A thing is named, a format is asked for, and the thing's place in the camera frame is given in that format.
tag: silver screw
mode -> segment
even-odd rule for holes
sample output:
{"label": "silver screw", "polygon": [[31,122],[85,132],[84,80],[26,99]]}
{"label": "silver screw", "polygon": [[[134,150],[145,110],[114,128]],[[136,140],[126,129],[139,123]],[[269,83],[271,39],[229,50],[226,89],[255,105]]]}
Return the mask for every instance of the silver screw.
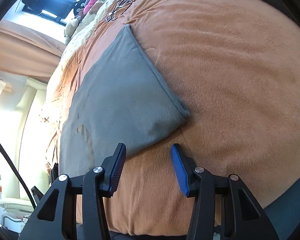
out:
{"label": "silver screw", "polygon": [[94,169],[93,169],[93,172],[94,173],[100,173],[102,171],[102,167],[95,167]]}
{"label": "silver screw", "polygon": [[197,172],[197,173],[203,173],[203,172],[204,172],[204,168],[198,166],[198,167],[196,167],[196,168],[194,169],[194,171]]}
{"label": "silver screw", "polygon": [[67,178],[68,178],[68,176],[67,176],[66,174],[61,174],[61,175],[59,176],[59,180],[60,180],[60,181],[65,181]]}
{"label": "silver screw", "polygon": [[239,177],[235,174],[230,175],[230,179],[237,181],[239,179]]}

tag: stuffed animal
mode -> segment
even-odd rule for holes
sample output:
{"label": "stuffed animal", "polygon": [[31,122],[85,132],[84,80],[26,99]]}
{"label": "stuffed animal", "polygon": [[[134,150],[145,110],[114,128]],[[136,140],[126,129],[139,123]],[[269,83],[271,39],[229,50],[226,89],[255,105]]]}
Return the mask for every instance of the stuffed animal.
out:
{"label": "stuffed animal", "polygon": [[70,40],[71,40],[71,37],[72,35],[74,34],[76,28],[78,27],[79,25],[79,19],[78,18],[75,18],[75,19],[72,19],[70,20],[67,25],[66,25],[66,28],[65,28],[65,38],[66,38],[66,41],[65,41],[65,44],[68,45]]}

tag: blue-gray sheet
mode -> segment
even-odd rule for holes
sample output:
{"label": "blue-gray sheet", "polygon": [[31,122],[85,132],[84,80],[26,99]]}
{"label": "blue-gray sheet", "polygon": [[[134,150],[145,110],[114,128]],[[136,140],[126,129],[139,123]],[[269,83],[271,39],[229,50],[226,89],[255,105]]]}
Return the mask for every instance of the blue-gray sheet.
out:
{"label": "blue-gray sheet", "polygon": [[125,25],[74,94],[62,129],[59,172],[85,174],[112,155],[119,142],[130,157],[189,117]]}

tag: black cable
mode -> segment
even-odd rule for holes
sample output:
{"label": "black cable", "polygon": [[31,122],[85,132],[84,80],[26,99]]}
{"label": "black cable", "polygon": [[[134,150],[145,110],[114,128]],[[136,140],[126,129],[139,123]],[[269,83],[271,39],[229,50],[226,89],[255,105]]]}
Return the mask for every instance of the black cable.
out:
{"label": "black cable", "polygon": [[14,166],[12,160],[9,158],[8,154],[6,153],[6,151],[4,150],[4,148],[2,147],[1,143],[0,143],[0,152],[3,155],[3,157],[6,159],[7,163],[9,164],[10,168],[12,169],[13,173],[15,174],[15,176],[17,176],[18,180],[20,181],[21,185],[23,186],[23,188],[25,189],[30,202],[33,206],[33,208],[35,209],[35,202],[34,199],[32,198],[32,195],[28,189],[28,187],[26,186],[25,182],[23,181],[23,179],[21,178],[19,172],[17,171],[16,167]]}

